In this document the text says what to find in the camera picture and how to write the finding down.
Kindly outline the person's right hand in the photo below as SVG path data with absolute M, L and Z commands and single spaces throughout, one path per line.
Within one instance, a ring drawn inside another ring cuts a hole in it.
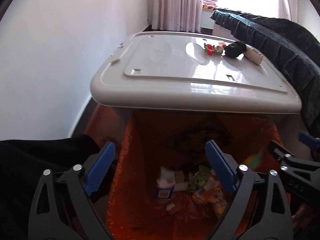
M 304 212 L 306 210 L 306 205 L 303 204 L 299 207 L 298 211 L 296 212 L 295 215 L 292 216 L 292 225 L 293 225 L 293 228 L 296 228 L 297 225 L 300 223 L 300 220 L 301 218 L 303 217 L 304 215 Z

